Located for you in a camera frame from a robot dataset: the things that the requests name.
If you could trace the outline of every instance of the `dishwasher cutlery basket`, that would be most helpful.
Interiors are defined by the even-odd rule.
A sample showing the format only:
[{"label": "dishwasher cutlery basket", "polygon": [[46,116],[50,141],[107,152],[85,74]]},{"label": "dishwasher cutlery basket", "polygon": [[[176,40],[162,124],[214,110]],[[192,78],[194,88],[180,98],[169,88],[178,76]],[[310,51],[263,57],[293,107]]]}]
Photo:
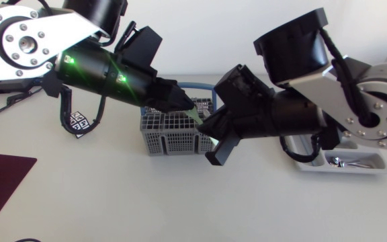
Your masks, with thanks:
[{"label": "dishwasher cutlery basket", "polygon": [[[205,89],[212,91],[212,98],[192,98],[202,120],[204,110],[216,111],[214,86],[203,83],[179,83],[180,88]],[[153,108],[141,108],[140,130],[147,152],[156,155],[192,155],[212,151],[210,138],[196,129],[198,123],[184,112],[162,113]]]}]

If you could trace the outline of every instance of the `black cylindrical motor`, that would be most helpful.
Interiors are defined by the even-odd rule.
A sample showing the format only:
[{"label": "black cylindrical motor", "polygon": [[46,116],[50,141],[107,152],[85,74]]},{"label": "black cylindrical motor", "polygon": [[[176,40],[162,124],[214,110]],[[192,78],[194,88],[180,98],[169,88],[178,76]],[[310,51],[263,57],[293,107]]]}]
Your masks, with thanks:
[{"label": "black cylindrical motor", "polygon": [[323,8],[296,18],[258,38],[255,49],[263,57],[271,82],[279,83],[311,73],[328,64],[318,32],[327,25]]},{"label": "black cylindrical motor", "polygon": [[145,105],[155,76],[118,65],[114,58],[103,48],[76,45],[60,55],[55,70],[64,84],[135,106]]},{"label": "black cylindrical motor", "polygon": [[65,0],[63,8],[72,9],[99,26],[110,37],[124,15],[127,0]]}]

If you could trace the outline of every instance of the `black wire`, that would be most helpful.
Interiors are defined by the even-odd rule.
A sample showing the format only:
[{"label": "black wire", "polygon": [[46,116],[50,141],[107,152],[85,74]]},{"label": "black wire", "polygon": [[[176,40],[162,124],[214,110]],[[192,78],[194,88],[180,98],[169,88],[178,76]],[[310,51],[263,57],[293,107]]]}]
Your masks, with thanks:
[{"label": "black wire", "polygon": [[21,98],[21,99],[19,99],[19,100],[15,100],[12,104],[9,104],[9,105],[6,105],[6,106],[0,108],[0,113],[1,113],[2,111],[6,110],[7,108],[10,108],[10,107],[13,106],[14,104],[16,104],[16,103],[18,103],[18,102],[20,102],[20,101],[23,101],[23,100],[27,99],[28,97],[31,97],[32,95],[38,93],[38,92],[41,91],[41,90],[43,90],[43,89],[42,89],[42,88],[39,88],[39,89],[37,89],[37,90],[34,91],[34,92],[29,92],[29,94],[28,94],[26,97]]},{"label": "black wire", "polygon": [[106,47],[114,43],[114,40],[116,40],[116,36],[118,35],[119,25],[120,25],[120,17],[116,23],[113,33],[111,33],[110,40],[105,43],[99,43],[100,46]]},{"label": "black wire", "polygon": [[65,85],[60,90],[60,123],[65,128],[65,130],[71,134],[87,134],[96,128],[101,122],[102,116],[104,114],[106,96],[101,96],[97,117],[93,120],[93,123],[90,124],[90,126],[86,129],[76,130],[71,126],[71,94],[71,89]]},{"label": "black wire", "polygon": [[[44,7],[44,9],[46,10],[47,14],[50,16],[50,15],[53,15],[53,11],[52,9],[50,8],[50,6],[47,4],[47,2],[45,0],[38,0]],[[15,5],[16,3],[19,3],[20,0],[8,0],[5,4],[8,4],[8,5]]]},{"label": "black wire", "polygon": [[335,58],[335,60],[333,60],[331,63],[338,73],[337,76],[341,82],[347,103],[349,104],[352,111],[358,116],[362,124],[371,124],[371,112],[365,100],[362,98],[361,91],[356,86],[357,80],[352,77],[347,63],[344,61],[341,53],[329,37],[327,31],[321,28],[319,32],[324,40],[324,43],[327,45],[329,52]]},{"label": "black wire", "polygon": [[288,147],[288,144],[286,144],[286,139],[284,136],[280,137],[280,145],[282,146],[283,151],[289,155],[289,157],[293,158],[295,161],[301,162],[301,163],[309,163],[314,161],[317,156],[319,155],[320,151],[320,142],[319,142],[319,135],[313,134],[312,138],[312,148],[313,152],[311,155],[300,155],[293,151],[291,151]]}]

